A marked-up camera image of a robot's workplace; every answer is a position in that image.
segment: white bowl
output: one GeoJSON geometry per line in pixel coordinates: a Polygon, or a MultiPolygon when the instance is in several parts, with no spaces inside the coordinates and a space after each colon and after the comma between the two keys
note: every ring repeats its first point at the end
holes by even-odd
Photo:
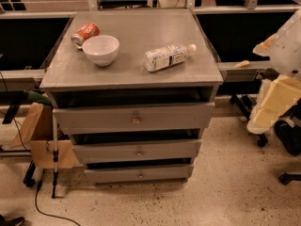
{"type": "Polygon", "coordinates": [[[82,48],[90,61],[100,66],[106,66],[117,57],[119,40],[113,36],[100,35],[86,40],[82,48]]]}

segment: white bottle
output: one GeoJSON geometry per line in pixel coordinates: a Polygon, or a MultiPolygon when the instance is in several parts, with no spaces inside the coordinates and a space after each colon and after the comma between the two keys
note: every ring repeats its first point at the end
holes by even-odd
{"type": "Polygon", "coordinates": [[[195,44],[182,45],[174,43],[146,52],[143,57],[143,65],[149,72],[155,72],[184,62],[189,57],[189,54],[196,50],[197,46],[195,44]]]}

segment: black shoe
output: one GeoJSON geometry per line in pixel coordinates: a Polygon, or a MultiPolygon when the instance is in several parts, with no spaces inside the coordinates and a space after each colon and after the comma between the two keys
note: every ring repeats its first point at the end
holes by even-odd
{"type": "Polygon", "coordinates": [[[274,129],[289,154],[294,156],[301,154],[301,141],[296,141],[293,129],[287,122],[277,121],[274,129]]]}
{"type": "Polygon", "coordinates": [[[15,219],[12,219],[10,221],[6,221],[1,215],[0,215],[0,226],[20,226],[25,222],[25,219],[23,217],[18,217],[15,219]]]}

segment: red can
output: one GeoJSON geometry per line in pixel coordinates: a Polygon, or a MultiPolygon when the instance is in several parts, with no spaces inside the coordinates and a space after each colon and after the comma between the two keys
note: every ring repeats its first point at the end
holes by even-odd
{"type": "Polygon", "coordinates": [[[78,49],[82,48],[83,43],[91,37],[98,36],[100,29],[94,23],[88,23],[82,26],[75,34],[71,36],[71,41],[78,49]]]}

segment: drawer front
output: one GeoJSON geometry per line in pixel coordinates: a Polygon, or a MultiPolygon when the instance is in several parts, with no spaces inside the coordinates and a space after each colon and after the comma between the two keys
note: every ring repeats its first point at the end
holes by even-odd
{"type": "Polygon", "coordinates": [[[87,179],[92,184],[135,182],[164,179],[187,179],[193,165],[165,166],[134,169],[86,169],[87,179]]]}
{"type": "Polygon", "coordinates": [[[54,115],[67,135],[103,132],[205,128],[214,103],[80,107],[55,109],[54,115]]]}
{"type": "Polygon", "coordinates": [[[194,158],[198,156],[200,139],[154,142],[107,143],[74,145],[80,163],[155,160],[164,158],[194,158]]]}

